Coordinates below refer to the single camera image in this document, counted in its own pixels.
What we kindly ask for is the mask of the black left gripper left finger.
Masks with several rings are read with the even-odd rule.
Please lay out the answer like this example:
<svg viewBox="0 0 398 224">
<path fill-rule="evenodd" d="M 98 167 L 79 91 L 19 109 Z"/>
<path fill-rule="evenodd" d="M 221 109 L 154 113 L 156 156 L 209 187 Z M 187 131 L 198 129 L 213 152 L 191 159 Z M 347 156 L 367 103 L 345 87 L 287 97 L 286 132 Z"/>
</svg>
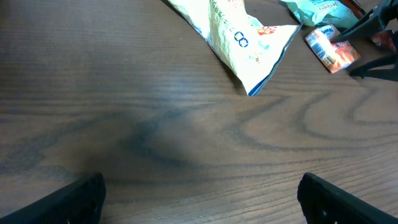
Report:
<svg viewBox="0 0 398 224">
<path fill-rule="evenodd" d="M 1 224 L 98 224 L 106 196 L 99 172 L 1 218 Z"/>
</svg>

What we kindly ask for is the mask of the red snack bar wrapper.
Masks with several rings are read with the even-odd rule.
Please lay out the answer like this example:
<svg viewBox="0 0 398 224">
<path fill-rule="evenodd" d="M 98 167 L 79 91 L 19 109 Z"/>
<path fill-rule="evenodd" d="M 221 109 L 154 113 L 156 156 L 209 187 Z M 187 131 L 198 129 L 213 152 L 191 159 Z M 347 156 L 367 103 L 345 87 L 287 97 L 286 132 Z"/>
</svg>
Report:
<svg viewBox="0 0 398 224">
<path fill-rule="evenodd" d="M 357 0 L 340 0 L 340 2 L 347 6 L 358 19 L 362 19 L 367 13 Z M 396 52 L 397 47 L 394 43 L 394 35 L 397 35 L 397 31 L 384 30 L 374 34 L 371 40 L 379 48 Z"/>
</svg>

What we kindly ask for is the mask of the yellow snack bag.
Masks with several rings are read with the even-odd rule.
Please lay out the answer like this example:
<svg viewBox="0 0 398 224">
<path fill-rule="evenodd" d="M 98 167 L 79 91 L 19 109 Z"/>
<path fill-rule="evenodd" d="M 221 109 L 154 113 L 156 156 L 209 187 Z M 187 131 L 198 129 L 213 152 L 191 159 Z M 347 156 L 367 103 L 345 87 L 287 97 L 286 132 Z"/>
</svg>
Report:
<svg viewBox="0 0 398 224">
<path fill-rule="evenodd" d="M 265 26 L 244 1 L 169 0 L 239 78 L 248 96 L 273 76 L 302 25 Z"/>
</svg>

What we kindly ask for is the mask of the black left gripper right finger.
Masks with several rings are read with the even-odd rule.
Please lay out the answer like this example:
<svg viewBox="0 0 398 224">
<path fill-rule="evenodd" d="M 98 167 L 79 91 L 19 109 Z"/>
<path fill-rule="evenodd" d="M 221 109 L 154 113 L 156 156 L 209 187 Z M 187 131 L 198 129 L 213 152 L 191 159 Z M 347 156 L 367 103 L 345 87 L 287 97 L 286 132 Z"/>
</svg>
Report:
<svg viewBox="0 0 398 224">
<path fill-rule="evenodd" d="M 397 218 L 307 172 L 297 199 L 308 224 L 397 224 Z"/>
</svg>

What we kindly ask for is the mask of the teal wet wipes pack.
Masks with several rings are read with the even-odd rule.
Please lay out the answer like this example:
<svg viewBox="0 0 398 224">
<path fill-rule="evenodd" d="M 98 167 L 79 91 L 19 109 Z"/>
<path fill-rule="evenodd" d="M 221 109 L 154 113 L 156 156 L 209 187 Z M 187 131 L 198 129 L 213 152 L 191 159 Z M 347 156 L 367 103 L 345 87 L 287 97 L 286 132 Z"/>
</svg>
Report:
<svg viewBox="0 0 398 224">
<path fill-rule="evenodd" d="M 352 10 L 338 0 L 281 0 L 306 26 L 331 24 L 350 28 L 359 21 Z"/>
</svg>

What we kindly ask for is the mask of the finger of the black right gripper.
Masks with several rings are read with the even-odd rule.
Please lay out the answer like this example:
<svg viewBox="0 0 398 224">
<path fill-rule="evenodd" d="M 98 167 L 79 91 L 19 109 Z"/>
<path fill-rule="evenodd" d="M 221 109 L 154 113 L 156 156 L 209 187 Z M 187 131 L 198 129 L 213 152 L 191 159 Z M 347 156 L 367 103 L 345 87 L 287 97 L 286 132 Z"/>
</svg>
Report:
<svg viewBox="0 0 398 224">
<path fill-rule="evenodd" d="M 382 0 L 354 26 L 332 38 L 330 42 L 337 43 L 372 36 L 382 32 L 393 19 L 397 19 L 397 0 Z"/>
<path fill-rule="evenodd" d="M 379 69 L 386 65 L 394 65 L 393 68 L 389 69 Z M 349 75 L 351 77 L 371 77 L 378 78 L 382 80 L 397 81 L 397 54 L 392 54 L 377 60 L 368 62 L 362 66 L 355 68 L 350 71 Z"/>
</svg>

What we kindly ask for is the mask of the orange Kleenex tissue pack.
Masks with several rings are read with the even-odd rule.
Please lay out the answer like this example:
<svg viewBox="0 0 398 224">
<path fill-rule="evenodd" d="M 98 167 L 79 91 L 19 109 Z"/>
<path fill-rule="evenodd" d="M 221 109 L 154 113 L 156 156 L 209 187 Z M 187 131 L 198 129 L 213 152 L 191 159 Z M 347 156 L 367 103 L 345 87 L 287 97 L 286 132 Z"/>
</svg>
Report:
<svg viewBox="0 0 398 224">
<path fill-rule="evenodd" d="M 309 48 L 330 73 L 339 72 L 361 58 L 347 40 L 335 44 L 330 42 L 339 34 L 335 26 L 326 25 L 317 27 L 305 38 Z"/>
</svg>

